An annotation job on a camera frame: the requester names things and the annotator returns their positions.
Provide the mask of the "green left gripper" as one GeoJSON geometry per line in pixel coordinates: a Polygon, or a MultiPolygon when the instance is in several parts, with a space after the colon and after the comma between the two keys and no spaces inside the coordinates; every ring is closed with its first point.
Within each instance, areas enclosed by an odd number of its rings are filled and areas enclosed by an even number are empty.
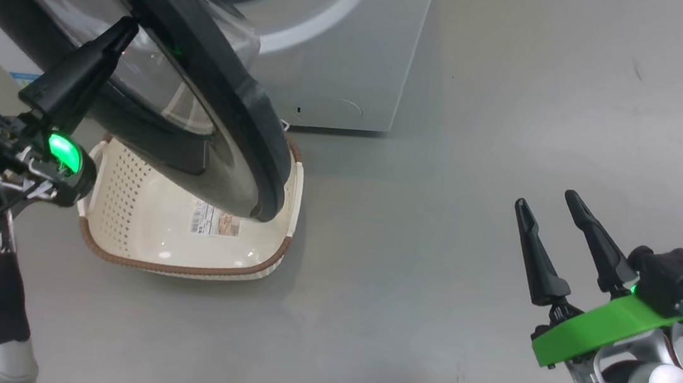
{"type": "Polygon", "coordinates": [[[95,187],[97,166],[67,134],[88,115],[104,83],[138,34],[139,23],[124,16],[19,91],[29,112],[0,113],[0,179],[29,189],[29,197],[70,207],[95,187]]]}

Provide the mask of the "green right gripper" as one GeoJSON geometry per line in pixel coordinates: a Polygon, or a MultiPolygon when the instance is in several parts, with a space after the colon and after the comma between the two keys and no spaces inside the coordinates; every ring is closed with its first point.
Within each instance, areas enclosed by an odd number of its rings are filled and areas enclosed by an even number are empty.
{"type": "MultiPolygon", "coordinates": [[[[638,274],[630,267],[622,249],[576,191],[567,190],[564,197],[576,228],[585,236],[597,270],[599,289],[625,296],[561,322],[532,339],[538,365],[547,367],[564,363],[635,335],[683,322],[679,315],[661,316],[643,299],[630,295],[627,285],[637,280],[638,274]]],[[[538,235],[538,221],[526,199],[515,201],[514,212],[532,304],[536,307],[565,304],[570,287],[557,274],[538,235]]]]}

